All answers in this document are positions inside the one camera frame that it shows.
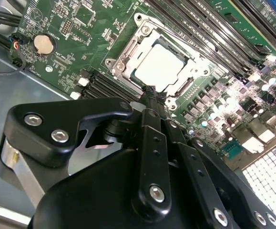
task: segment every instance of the wire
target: wire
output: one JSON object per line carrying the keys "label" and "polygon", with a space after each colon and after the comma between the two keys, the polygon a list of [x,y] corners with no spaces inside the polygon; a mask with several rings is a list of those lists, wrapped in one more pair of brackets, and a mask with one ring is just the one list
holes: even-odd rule
{"label": "wire", "polygon": [[18,27],[19,26],[19,22],[11,21],[11,20],[4,19],[4,18],[0,18],[0,24],[12,26],[12,27]]}
{"label": "wire", "polygon": [[15,10],[23,14],[24,6],[22,6],[17,0],[6,0]]}
{"label": "wire", "polygon": [[13,46],[16,50],[16,53],[18,54],[19,58],[22,60],[22,65],[20,68],[18,68],[17,70],[13,71],[13,72],[7,72],[7,73],[0,73],[0,75],[14,75],[14,74],[17,74],[19,72],[21,72],[27,65],[26,61],[25,61],[25,58],[24,58],[24,55],[22,54],[22,52],[20,51],[20,47],[19,47],[19,44],[18,42],[14,42],[13,43]]}
{"label": "wire", "polygon": [[1,12],[1,11],[0,11],[0,18],[5,18],[5,19],[13,20],[13,21],[18,21],[18,22],[20,22],[20,20],[21,20],[20,16],[16,16],[16,15]]}

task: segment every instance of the bolt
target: bolt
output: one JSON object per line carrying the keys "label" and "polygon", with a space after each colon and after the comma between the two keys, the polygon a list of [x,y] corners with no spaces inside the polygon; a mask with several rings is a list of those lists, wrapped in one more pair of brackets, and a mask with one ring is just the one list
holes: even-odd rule
{"label": "bolt", "polygon": [[42,124],[42,119],[38,115],[28,114],[24,117],[24,122],[31,126],[39,126]]}
{"label": "bolt", "polygon": [[204,144],[202,141],[200,141],[199,139],[196,140],[196,143],[200,146],[200,147],[203,147]]}
{"label": "bolt", "polygon": [[120,70],[120,71],[123,71],[125,68],[124,64],[123,63],[118,63],[117,64],[117,69]]}
{"label": "bolt", "polygon": [[258,213],[257,211],[254,212],[254,216],[256,217],[256,219],[264,226],[266,226],[266,220],[264,219],[264,217]]}
{"label": "bolt", "polygon": [[164,201],[164,193],[163,193],[162,189],[159,188],[158,186],[156,186],[156,185],[151,186],[149,189],[149,192],[151,194],[151,197],[155,201],[157,201],[159,203],[162,203]]}
{"label": "bolt", "polygon": [[47,65],[45,68],[46,72],[51,73],[53,72],[53,68],[50,65]]}
{"label": "bolt", "polygon": [[223,225],[224,227],[226,227],[228,225],[228,219],[227,219],[227,217],[224,215],[224,213],[221,210],[219,210],[218,208],[215,208],[213,210],[213,213],[214,213],[215,219],[221,225]]}
{"label": "bolt", "polygon": [[276,226],[276,219],[275,219],[272,215],[270,215],[269,213],[267,213],[267,217],[268,217],[269,221],[270,221],[273,225]]}
{"label": "bolt", "polygon": [[151,29],[148,27],[148,26],[143,26],[141,28],[141,33],[144,35],[144,36],[147,36],[148,34],[150,34],[151,32]]}
{"label": "bolt", "polygon": [[55,142],[65,143],[69,140],[69,135],[64,130],[54,130],[51,133],[51,137]]}

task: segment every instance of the black plastic part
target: black plastic part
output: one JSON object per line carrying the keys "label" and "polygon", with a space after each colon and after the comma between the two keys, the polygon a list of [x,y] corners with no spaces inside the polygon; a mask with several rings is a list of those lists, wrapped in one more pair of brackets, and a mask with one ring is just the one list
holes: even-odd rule
{"label": "black plastic part", "polygon": [[[43,165],[60,167],[67,164],[75,150],[78,131],[96,127],[107,119],[127,118],[132,113],[131,106],[120,98],[22,104],[9,110],[4,134],[15,149]],[[26,124],[24,117],[29,114],[40,116],[43,123],[40,126]],[[67,142],[58,143],[51,138],[52,131],[57,129],[68,133]]]}

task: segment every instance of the microchip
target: microchip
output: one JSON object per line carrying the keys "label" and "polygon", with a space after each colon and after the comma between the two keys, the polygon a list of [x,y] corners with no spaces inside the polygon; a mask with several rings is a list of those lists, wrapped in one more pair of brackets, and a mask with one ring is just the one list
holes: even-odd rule
{"label": "microchip", "polygon": [[231,13],[226,13],[225,17],[229,22],[238,22],[238,20]]}
{"label": "microchip", "polygon": [[217,138],[218,137],[218,133],[214,132],[210,135],[210,138]]}
{"label": "microchip", "polygon": [[237,111],[236,111],[236,113],[237,113],[238,115],[241,115],[242,112],[243,112],[242,110],[237,110]]}
{"label": "microchip", "polygon": [[270,54],[271,50],[267,46],[263,46],[261,44],[256,44],[254,46],[260,53]]}
{"label": "microchip", "polygon": [[220,121],[220,118],[219,118],[219,117],[216,117],[216,118],[214,119],[214,121],[219,122],[219,121]]}
{"label": "microchip", "polygon": [[240,94],[245,94],[246,93],[246,89],[243,87],[241,90],[239,90]]}
{"label": "microchip", "polygon": [[199,96],[205,103],[212,103],[213,102],[213,100],[204,93],[200,93]]}

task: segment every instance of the black mounting arm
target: black mounting arm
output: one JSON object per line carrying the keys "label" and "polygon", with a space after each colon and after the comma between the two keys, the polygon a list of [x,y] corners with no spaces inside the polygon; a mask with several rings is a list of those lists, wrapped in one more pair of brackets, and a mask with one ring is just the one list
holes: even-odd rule
{"label": "black mounting arm", "polygon": [[[68,175],[74,150],[113,142],[122,149]],[[276,216],[212,149],[187,142],[151,87],[131,105],[106,98],[13,107],[0,176],[35,205],[29,228],[276,229]]]}

